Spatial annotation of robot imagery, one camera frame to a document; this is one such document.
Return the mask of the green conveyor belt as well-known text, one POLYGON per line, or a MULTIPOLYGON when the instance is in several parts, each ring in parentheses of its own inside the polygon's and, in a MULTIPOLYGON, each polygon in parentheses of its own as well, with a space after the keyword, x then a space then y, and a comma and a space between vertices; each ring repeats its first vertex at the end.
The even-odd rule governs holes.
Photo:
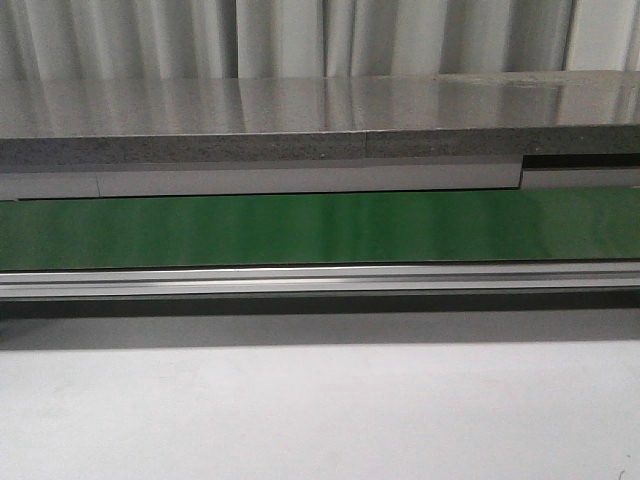
POLYGON ((5 271, 626 259, 632 187, 5 201, 5 271))

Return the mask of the white pleated curtain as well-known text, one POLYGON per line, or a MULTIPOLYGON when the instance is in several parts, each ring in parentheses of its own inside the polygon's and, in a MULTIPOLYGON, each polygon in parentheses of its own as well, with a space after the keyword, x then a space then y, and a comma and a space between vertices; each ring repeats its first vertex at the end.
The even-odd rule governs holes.
POLYGON ((5 80, 639 67, 635 1, 5 1, 5 80))

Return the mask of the aluminium conveyor side rail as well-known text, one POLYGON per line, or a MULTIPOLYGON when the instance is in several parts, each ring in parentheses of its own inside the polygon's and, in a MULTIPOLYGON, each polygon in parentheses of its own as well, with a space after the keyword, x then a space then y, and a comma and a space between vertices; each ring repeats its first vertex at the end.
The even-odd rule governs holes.
POLYGON ((169 295, 636 288, 639 263, 482 262, 9 272, 4 300, 169 295))

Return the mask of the grey stone counter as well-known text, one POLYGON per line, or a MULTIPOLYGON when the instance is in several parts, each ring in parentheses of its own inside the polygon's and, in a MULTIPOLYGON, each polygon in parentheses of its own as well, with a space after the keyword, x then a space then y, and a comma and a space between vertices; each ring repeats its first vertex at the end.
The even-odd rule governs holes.
POLYGON ((5 81, 5 200, 635 186, 639 77, 5 81))

